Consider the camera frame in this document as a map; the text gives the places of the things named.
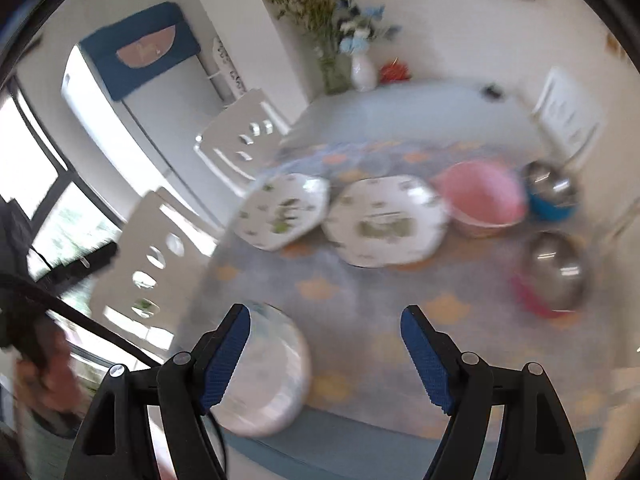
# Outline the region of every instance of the pink bowl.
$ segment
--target pink bowl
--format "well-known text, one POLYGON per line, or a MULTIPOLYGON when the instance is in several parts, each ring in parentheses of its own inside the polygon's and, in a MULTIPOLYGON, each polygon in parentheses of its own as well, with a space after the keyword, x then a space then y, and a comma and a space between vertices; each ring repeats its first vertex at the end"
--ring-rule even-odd
POLYGON ((473 238, 493 236, 521 222, 527 213, 520 180, 497 162, 460 162, 441 173, 435 185, 456 227, 473 238))

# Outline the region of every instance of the blue gripper pad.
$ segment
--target blue gripper pad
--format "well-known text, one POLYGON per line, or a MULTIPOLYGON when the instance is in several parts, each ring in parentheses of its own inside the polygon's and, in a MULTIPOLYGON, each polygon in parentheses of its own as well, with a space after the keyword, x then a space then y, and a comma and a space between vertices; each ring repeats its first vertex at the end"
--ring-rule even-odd
POLYGON ((450 416, 454 400, 449 393, 449 374, 408 308, 400 318, 400 333, 429 400, 450 416))
POLYGON ((249 310, 242 306, 238 317, 226 332, 222 343, 204 372, 204 393, 200 396, 200 405, 203 410, 207 411, 222 400, 249 337, 250 329, 249 310))

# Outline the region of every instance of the silver bolt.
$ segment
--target silver bolt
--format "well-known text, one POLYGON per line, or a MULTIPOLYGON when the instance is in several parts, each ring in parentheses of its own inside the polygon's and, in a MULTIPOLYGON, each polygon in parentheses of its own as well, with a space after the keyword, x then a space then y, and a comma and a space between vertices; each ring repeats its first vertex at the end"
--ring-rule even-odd
POLYGON ((527 365, 527 370, 529 370, 529 373, 534 375, 542 375, 542 372, 544 371, 542 366, 538 363, 529 363, 527 365))
POLYGON ((180 352, 174 356, 174 363, 177 365, 185 365, 191 361, 191 354, 189 352, 180 352))
POLYGON ((109 375, 111 377, 120 377, 124 373, 124 365, 113 365, 109 368, 109 375))
POLYGON ((477 365, 480 362, 480 358, 473 352, 465 352, 462 354, 462 362, 468 365, 477 365))

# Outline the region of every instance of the round white plate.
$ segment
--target round white plate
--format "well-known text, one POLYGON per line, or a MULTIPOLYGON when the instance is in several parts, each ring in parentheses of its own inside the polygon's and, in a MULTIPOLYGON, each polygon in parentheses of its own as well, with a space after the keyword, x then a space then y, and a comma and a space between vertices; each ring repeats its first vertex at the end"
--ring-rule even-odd
POLYGON ((447 230, 444 201, 419 178, 370 178, 351 184, 322 228, 340 257, 358 267, 419 262, 433 254, 447 230))
POLYGON ((234 232, 254 247, 276 251, 320 225, 328 202, 329 182, 324 178, 279 175, 246 200, 234 232))
POLYGON ((289 317, 265 303, 247 303, 251 332, 225 395, 212 408, 223 428, 258 437, 288 426, 311 381, 306 341, 289 317))

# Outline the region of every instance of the gray tablecloth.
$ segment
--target gray tablecloth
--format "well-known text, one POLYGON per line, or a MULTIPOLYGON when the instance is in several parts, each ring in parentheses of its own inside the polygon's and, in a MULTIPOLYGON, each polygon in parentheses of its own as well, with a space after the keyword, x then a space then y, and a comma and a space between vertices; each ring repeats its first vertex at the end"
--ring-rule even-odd
MULTIPOLYGON (((335 197, 346 184, 366 176, 412 174, 428 182, 469 158, 499 158, 517 170, 540 155, 475 143, 448 148, 420 142, 334 144, 289 150, 267 176, 324 176, 335 197)), ((510 265, 524 238, 540 227, 525 222, 485 240, 469 240, 450 228, 430 259, 381 269, 348 265, 320 229, 276 253, 255 249, 229 230, 172 348, 191 348, 233 303, 271 303, 308 340, 314 370, 309 405, 440 439, 448 418, 429 402, 399 335, 402 309, 419 304, 462 351, 503 367, 542 364, 574 430, 597 428, 606 414, 611 366, 607 296, 596 287, 580 314, 556 320, 523 310, 509 284, 510 265)), ((580 215, 563 228, 588 245, 590 232, 580 215)), ((489 438, 499 429, 500 413, 494 412, 489 438)))

